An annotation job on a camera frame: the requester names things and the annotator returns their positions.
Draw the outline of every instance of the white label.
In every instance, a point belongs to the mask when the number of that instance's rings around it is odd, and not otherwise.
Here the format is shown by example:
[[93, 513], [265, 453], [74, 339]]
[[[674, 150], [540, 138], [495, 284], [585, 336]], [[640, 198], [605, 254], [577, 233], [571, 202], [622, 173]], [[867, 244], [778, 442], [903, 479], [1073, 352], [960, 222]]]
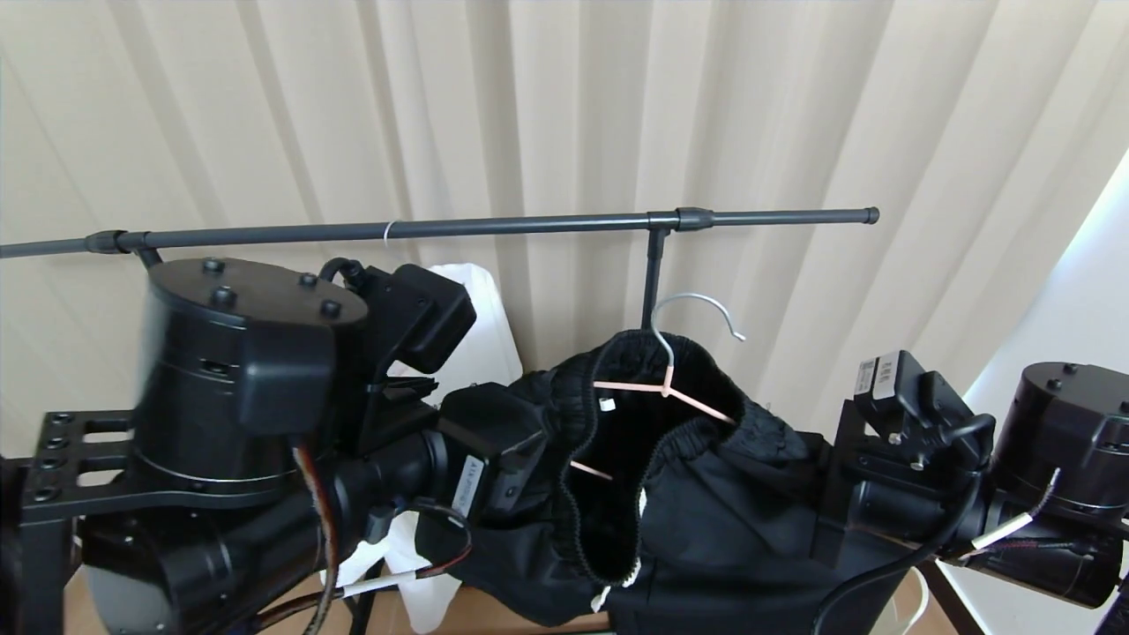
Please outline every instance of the white label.
[[894, 395], [894, 384], [898, 380], [899, 350], [887, 353], [878, 358], [878, 369], [874, 379], [874, 399], [890, 399]]
[[458, 487], [455, 488], [455, 501], [450, 507], [464, 516], [471, 512], [471, 504], [474, 503], [474, 494], [479, 490], [479, 479], [485, 463], [474, 456], [466, 456], [463, 462], [463, 475], [458, 477]]
[[877, 363], [878, 358], [872, 357], [858, 365], [858, 376], [855, 377], [855, 394], [870, 392], [870, 384], [874, 383], [874, 366]]

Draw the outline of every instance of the black fabric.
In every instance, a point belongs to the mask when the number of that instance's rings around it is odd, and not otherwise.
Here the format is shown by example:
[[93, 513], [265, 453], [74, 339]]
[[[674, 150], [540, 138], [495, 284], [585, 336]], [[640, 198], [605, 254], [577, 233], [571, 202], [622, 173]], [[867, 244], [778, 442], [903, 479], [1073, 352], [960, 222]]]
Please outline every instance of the black fabric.
[[[662, 383], [666, 354], [649, 331], [619, 333], [518, 380], [513, 394], [548, 406], [550, 443], [514, 511], [480, 519], [474, 549], [455, 577], [545, 626], [590, 612], [593, 598], [610, 585], [607, 607], [641, 625], [663, 623], [648, 617], [658, 615], [671, 625], [674, 616], [733, 618], [735, 625], [753, 616], [778, 627], [765, 633], [785, 633], [809, 619], [841, 580], [904, 553], [852, 537], [838, 569], [809, 560], [815, 513], [807, 504], [811, 470], [803, 468], [814, 466], [805, 459], [822, 442], [802, 438], [751, 401], [701, 346], [665, 337], [675, 355], [674, 388], [736, 424], [673, 397], [593, 388], [594, 381]], [[601, 398], [613, 398], [614, 410], [602, 411]], [[574, 460], [613, 480], [570, 468]], [[421, 519], [421, 555], [441, 559], [453, 540]], [[833, 614], [832, 621], [844, 625], [856, 614], [873, 621], [876, 610], [852, 602], [858, 610]]]

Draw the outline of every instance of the clothes hanger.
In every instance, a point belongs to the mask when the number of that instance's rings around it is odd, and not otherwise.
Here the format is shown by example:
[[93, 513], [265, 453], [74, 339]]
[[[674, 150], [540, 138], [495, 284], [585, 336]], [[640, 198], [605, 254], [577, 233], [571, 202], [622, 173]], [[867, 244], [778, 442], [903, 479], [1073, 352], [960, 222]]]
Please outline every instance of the clothes hanger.
[[666, 338], [663, 337], [663, 333], [659, 332], [658, 330], [658, 310], [669, 302], [682, 298], [701, 299], [712, 304], [715, 307], [717, 307], [718, 311], [721, 312], [721, 316], [725, 318], [725, 323], [729, 327], [729, 334], [732, 334], [739, 341], [745, 341], [745, 336], [738, 333], [737, 330], [733, 328], [733, 316], [729, 315], [729, 310], [726, 308], [724, 304], [709, 297], [708, 295], [694, 294], [694, 293], [674, 294], [667, 298], [664, 298], [658, 304], [656, 304], [655, 308], [653, 308], [650, 312], [650, 330], [653, 333], [655, 333], [655, 337], [658, 339], [658, 343], [662, 345], [663, 349], [666, 351], [666, 375], [663, 377], [663, 383], [659, 385], [654, 385], [654, 384], [634, 384], [624, 382], [593, 382], [592, 385], [595, 388], [606, 388], [612, 390], [629, 390], [634, 392], [657, 392], [663, 397], [674, 397], [675, 399], [684, 401], [685, 403], [693, 406], [694, 408], [701, 410], [702, 412], [706, 412], [711, 417], [716, 417], [718, 419], [721, 419], [723, 421], [733, 424], [735, 423], [733, 418], [726, 416], [725, 414], [718, 410], [715, 410], [714, 408], [710, 408], [709, 406], [706, 406], [704, 403], [698, 401], [693, 397], [690, 397], [679, 391], [677, 389], [671, 386], [671, 382], [674, 380], [674, 350], [671, 348], [671, 345], [666, 341]]

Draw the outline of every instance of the white wall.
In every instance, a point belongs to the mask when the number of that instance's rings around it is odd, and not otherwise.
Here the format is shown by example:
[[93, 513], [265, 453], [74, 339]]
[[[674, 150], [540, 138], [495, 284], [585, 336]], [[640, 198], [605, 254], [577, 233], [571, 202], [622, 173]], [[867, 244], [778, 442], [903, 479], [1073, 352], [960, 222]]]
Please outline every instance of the white wall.
[[[1047, 285], [966, 395], [1003, 421], [1023, 368], [1099, 364], [1129, 373], [1129, 155]], [[946, 567], [992, 635], [1093, 633], [1087, 610], [971, 571]]]

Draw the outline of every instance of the beige curtain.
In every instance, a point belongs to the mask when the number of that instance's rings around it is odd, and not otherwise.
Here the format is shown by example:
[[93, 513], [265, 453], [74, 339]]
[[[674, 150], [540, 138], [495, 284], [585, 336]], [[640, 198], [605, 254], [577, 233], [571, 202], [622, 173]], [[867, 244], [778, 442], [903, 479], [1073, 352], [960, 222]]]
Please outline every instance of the beige curtain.
[[[103, 228], [882, 208], [674, 236], [664, 328], [796, 427], [908, 348], [965, 388], [1129, 146], [1129, 2], [0, 3], [3, 242]], [[645, 236], [208, 250], [473, 261], [527, 368], [638, 324]], [[196, 254], [169, 251], [166, 258]], [[5, 261], [2, 451], [129, 408], [135, 259]]]

